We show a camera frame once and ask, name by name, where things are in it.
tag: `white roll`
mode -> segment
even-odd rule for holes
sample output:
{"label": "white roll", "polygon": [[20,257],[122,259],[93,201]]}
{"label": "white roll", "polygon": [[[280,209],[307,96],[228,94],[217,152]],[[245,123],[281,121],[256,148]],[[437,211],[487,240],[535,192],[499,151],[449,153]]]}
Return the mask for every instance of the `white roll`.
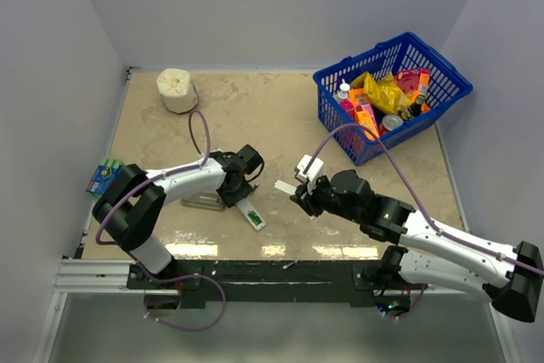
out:
{"label": "white roll", "polygon": [[188,71],[167,68],[157,77],[156,87],[167,110],[183,114],[196,107],[198,96]]}

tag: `blue basket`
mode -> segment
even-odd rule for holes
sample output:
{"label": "blue basket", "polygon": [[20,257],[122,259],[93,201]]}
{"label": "blue basket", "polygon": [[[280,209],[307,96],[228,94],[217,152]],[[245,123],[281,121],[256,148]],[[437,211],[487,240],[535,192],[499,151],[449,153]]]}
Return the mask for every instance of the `blue basket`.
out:
{"label": "blue basket", "polygon": [[[347,57],[314,74],[320,121],[329,131],[344,123],[353,122],[333,98],[342,80],[352,82],[363,72],[369,71],[374,79],[379,81],[390,71],[396,74],[399,70],[417,67],[431,71],[427,104],[432,110],[383,135],[381,140],[388,148],[433,125],[446,110],[470,94],[473,89],[472,84],[437,50],[428,46],[415,34],[407,32],[387,42],[379,43],[374,49],[357,57]],[[334,138],[356,166],[383,153],[377,142],[368,139],[360,128],[348,128],[337,133]]]}

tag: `white wall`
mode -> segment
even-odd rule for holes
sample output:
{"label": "white wall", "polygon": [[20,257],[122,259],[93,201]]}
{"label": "white wall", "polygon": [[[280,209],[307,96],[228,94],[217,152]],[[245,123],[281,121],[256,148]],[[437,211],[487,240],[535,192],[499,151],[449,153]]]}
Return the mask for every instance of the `white wall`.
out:
{"label": "white wall", "polygon": [[31,360],[122,91],[89,0],[0,0],[0,361]]}
{"label": "white wall", "polygon": [[91,0],[126,64],[321,67],[403,31],[440,48],[467,0]]}
{"label": "white wall", "polygon": [[[445,145],[476,234],[544,249],[544,0],[470,0],[443,53],[474,85]],[[544,356],[544,304],[514,323],[525,363]]]}

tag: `beige marble table surface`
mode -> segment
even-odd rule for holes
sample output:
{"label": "beige marble table surface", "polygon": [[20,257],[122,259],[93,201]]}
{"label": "beige marble table surface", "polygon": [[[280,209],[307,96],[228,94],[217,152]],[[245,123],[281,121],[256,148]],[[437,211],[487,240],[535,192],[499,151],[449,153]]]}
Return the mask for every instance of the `beige marble table surface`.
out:
{"label": "beige marble table surface", "polygon": [[[190,141],[187,115],[168,112],[156,89],[157,72],[136,72],[127,91],[111,156],[143,169],[173,167],[198,156]],[[267,226],[256,232],[236,209],[201,210],[173,202],[162,209],[154,233],[176,258],[373,259],[388,244],[371,240],[356,224],[330,214],[311,220],[287,195],[275,190],[281,179],[296,184],[293,168],[311,155],[328,132],[317,117],[311,74],[213,72],[192,74],[198,108],[206,116],[212,148],[239,150],[250,144],[266,161],[251,197]],[[204,133],[195,118],[196,136]],[[433,217],[461,228],[450,179],[435,127],[392,149],[399,165]],[[354,167],[335,140],[320,154],[332,176],[355,168],[377,193],[413,204],[385,156]],[[84,258],[126,259],[116,247],[94,242],[93,221]]]}

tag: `can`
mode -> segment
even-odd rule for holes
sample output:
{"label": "can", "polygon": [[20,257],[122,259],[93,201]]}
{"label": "can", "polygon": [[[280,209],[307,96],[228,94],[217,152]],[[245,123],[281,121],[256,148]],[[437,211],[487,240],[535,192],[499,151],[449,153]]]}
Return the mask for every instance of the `can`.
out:
{"label": "can", "polygon": [[386,115],[380,123],[380,134],[384,135],[387,132],[393,131],[396,128],[399,128],[403,123],[403,119],[398,115]]}

